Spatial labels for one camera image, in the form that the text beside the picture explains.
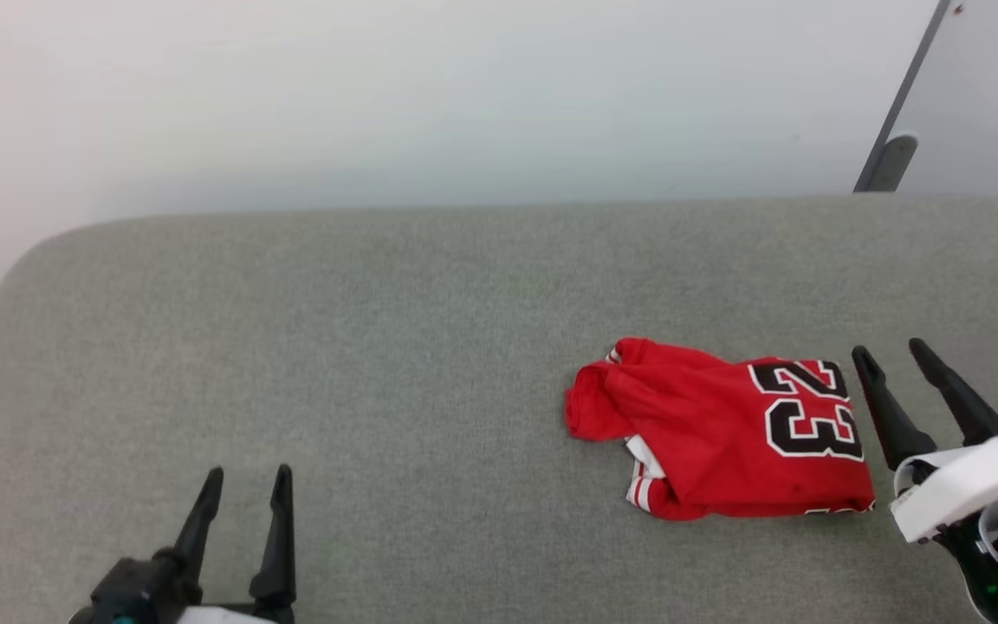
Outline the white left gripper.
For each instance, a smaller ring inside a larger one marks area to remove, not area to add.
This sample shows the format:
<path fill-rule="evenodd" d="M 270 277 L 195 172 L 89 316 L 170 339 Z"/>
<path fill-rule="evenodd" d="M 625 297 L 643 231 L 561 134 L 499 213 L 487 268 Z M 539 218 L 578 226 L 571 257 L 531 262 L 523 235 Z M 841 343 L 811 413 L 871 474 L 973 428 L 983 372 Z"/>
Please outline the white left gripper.
<path fill-rule="evenodd" d="M 294 623 L 297 596 L 293 474 L 276 473 L 269 507 L 272 522 L 260 572 L 250 581 L 250 603 L 203 604 L 197 593 L 211 522 L 217 517 L 224 470 L 209 470 L 197 501 L 179 531 L 171 556 L 150 561 L 123 558 L 90 595 L 90 604 L 70 623 Z"/>

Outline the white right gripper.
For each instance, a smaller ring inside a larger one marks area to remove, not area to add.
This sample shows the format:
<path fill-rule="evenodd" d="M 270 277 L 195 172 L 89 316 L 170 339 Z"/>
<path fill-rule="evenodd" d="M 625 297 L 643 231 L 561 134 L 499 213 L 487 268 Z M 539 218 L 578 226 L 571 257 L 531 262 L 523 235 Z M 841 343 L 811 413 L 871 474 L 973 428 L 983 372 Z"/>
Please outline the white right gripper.
<path fill-rule="evenodd" d="M 971 607 L 986 623 L 998 623 L 998 412 L 924 340 L 911 337 L 908 348 L 943 396 L 967 449 L 936 452 L 937 444 L 891 394 L 872 353 L 864 345 L 852 348 L 885 462 L 896 471 L 892 520 L 906 542 L 946 549 Z"/>

